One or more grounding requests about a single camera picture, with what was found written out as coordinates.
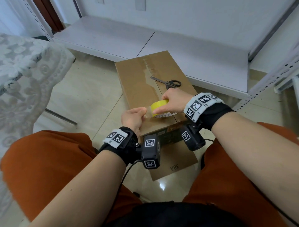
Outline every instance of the brown door frame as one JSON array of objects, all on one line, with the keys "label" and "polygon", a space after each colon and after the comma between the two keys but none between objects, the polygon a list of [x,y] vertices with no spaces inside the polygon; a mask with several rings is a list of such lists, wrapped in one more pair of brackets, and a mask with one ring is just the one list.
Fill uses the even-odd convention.
[{"label": "brown door frame", "polygon": [[64,29],[50,0],[33,0],[33,2],[53,32],[60,32]]}]

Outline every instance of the black scissors handle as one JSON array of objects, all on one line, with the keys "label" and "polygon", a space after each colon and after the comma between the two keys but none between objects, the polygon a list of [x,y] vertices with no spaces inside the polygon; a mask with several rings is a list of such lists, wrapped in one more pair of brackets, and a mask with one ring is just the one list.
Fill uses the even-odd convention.
[{"label": "black scissors handle", "polygon": [[170,87],[171,88],[176,88],[176,87],[180,87],[182,85],[182,83],[178,80],[171,80],[168,81],[166,85],[166,89],[168,90]]}]

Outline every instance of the orange pants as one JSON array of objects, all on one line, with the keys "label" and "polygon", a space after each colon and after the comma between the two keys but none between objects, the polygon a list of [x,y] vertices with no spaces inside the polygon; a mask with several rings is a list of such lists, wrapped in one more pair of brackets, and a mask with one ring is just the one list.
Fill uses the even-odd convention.
[{"label": "orange pants", "polygon": [[[290,130],[260,124],[299,144]],[[40,131],[11,145],[1,161],[1,170],[14,199],[32,221],[95,156],[91,140],[84,133]],[[206,150],[205,167],[183,202],[213,203],[248,226],[286,226],[217,140]],[[140,204],[141,201],[122,186],[108,221],[129,213]]]}]

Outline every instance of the person's left hand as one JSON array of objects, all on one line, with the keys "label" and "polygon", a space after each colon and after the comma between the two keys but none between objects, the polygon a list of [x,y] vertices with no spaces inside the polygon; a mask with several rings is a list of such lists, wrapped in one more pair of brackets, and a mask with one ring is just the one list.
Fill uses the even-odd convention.
[{"label": "person's left hand", "polygon": [[121,124],[125,127],[132,129],[139,138],[142,117],[145,115],[146,112],[147,109],[145,107],[127,110],[121,115]]}]

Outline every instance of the hand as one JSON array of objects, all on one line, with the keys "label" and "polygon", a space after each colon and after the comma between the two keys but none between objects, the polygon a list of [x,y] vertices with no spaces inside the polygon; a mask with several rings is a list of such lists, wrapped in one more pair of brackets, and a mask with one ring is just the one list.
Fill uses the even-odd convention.
[{"label": "hand", "polygon": [[169,88],[162,95],[162,99],[169,99],[169,102],[164,106],[158,107],[152,113],[182,113],[186,104],[192,99],[192,97],[193,95],[190,95],[179,88]]},{"label": "hand", "polygon": [[121,115],[121,124],[134,131],[137,137],[140,137],[140,127],[142,124],[142,117],[147,112],[145,107],[139,107],[125,111]]}]

